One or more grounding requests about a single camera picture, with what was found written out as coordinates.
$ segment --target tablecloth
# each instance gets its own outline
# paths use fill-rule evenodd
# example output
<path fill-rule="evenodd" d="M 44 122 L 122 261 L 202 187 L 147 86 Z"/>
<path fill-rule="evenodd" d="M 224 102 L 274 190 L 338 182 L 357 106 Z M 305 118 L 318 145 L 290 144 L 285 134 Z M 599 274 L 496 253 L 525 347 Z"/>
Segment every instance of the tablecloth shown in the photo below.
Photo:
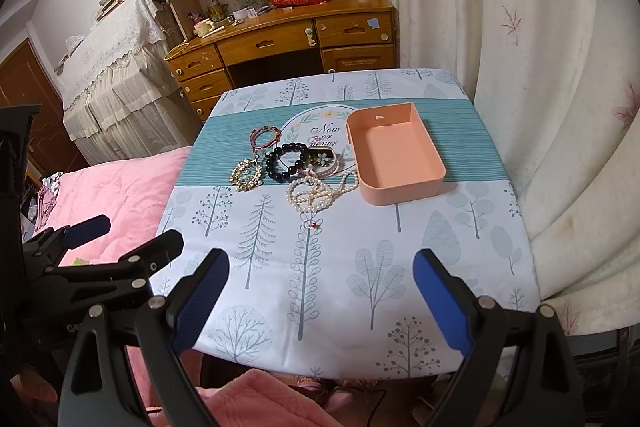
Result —
<path fill-rule="evenodd" d="M 329 179 L 335 184 L 354 164 L 346 117 L 401 102 L 415 104 L 446 166 L 434 198 L 372 206 L 354 190 L 300 215 L 286 185 L 230 187 L 233 166 L 252 155 L 249 134 L 263 125 L 282 129 L 282 142 L 332 147 L 342 158 Z M 225 250 L 229 280 L 195 347 L 263 369 L 367 379 L 454 371 L 460 354 L 447 346 L 412 277 L 422 247 L 478 296 L 526 311 L 540 302 L 508 176 L 445 70 L 322 74 L 225 93 L 178 177 L 158 233 L 168 229 L 182 233 L 184 250 L 152 277 L 155 292 L 167 295 L 210 248 Z"/>

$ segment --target metal screw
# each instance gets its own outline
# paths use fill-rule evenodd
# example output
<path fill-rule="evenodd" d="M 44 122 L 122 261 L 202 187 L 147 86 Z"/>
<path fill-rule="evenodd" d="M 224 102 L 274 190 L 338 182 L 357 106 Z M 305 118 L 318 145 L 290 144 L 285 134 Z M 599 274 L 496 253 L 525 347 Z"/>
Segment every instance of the metal screw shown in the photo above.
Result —
<path fill-rule="evenodd" d="M 555 309 L 553 309 L 548 304 L 542 304 L 542 306 L 540 306 L 540 315 L 542 315 L 543 317 L 550 319 L 555 314 L 556 314 Z"/>
<path fill-rule="evenodd" d="M 494 308 L 495 301 L 491 297 L 483 295 L 481 298 L 478 299 L 478 304 L 480 304 L 481 308 L 485 310 L 490 310 Z"/>
<path fill-rule="evenodd" d="M 147 302 L 152 310 L 157 310 L 158 308 L 162 308 L 162 306 L 164 306 L 166 299 L 161 295 L 154 295 Z"/>
<path fill-rule="evenodd" d="M 99 317 L 102 315 L 103 310 L 104 308 L 102 307 L 102 304 L 94 304 L 89 308 L 89 316 L 93 318 Z"/>

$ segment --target wooden door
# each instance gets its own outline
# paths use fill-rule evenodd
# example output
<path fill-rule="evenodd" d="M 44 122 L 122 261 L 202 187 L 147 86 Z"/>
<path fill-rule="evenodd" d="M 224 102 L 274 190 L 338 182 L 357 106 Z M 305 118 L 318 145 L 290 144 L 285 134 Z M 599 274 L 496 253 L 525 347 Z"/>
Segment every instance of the wooden door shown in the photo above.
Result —
<path fill-rule="evenodd" d="M 0 64 L 0 105 L 33 103 L 42 104 L 42 107 L 33 119 L 29 152 L 44 173 L 71 172 L 88 167 L 62 123 L 62 101 L 27 39 Z"/>
<path fill-rule="evenodd" d="M 347 46 L 322 50 L 324 70 L 341 71 L 390 70 L 395 68 L 396 52 L 393 44 L 380 46 Z"/>

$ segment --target lace cloth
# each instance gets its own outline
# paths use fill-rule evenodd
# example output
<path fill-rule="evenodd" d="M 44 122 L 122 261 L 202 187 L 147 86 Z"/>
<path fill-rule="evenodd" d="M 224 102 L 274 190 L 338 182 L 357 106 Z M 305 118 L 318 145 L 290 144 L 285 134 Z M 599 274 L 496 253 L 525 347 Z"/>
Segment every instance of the lace cloth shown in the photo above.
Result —
<path fill-rule="evenodd" d="M 59 83 L 63 109 L 119 58 L 166 39 L 157 12 L 153 0 L 126 0 L 98 23 L 65 63 Z"/>

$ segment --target desk drawer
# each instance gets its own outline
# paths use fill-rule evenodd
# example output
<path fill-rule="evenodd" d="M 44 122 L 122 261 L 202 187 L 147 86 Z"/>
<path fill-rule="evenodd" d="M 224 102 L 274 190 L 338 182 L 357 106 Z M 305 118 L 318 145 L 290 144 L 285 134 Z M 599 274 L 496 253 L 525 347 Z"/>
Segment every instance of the desk drawer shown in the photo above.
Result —
<path fill-rule="evenodd" d="M 394 32 L 391 13 L 349 13 L 316 19 L 318 38 L 323 48 L 356 44 L 392 44 Z"/>
<path fill-rule="evenodd" d="M 231 89 L 225 70 L 201 74 L 180 84 L 189 102 L 209 98 Z"/>
<path fill-rule="evenodd" d="M 313 28 L 311 20 L 278 24 L 219 41 L 218 49 L 227 66 L 254 58 L 308 50 L 318 47 L 316 35 L 313 33 L 309 39 L 305 33 L 306 29 L 313 31 Z"/>
<path fill-rule="evenodd" d="M 322 50 L 322 63 L 327 73 L 330 70 L 335 70 L 336 73 L 341 71 L 390 70 L 396 66 L 396 51 L 392 44 L 334 48 Z"/>
<path fill-rule="evenodd" d="M 213 44 L 189 52 L 186 55 L 172 58 L 169 65 L 178 82 L 193 78 L 199 74 L 209 73 L 209 71 L 219 70 L 223 67 Z"/>
<path fill-rule="evenodd" d="M 198 100 L 197 102 L 191 102 L 195 112 L 198 114 L 198 118 L 200 121 L 205 121 L 209 118 L 211 111 L 220 100 L 220 96 L 212 96 L 210 98 L 204 98 L 203 100 Z"/>

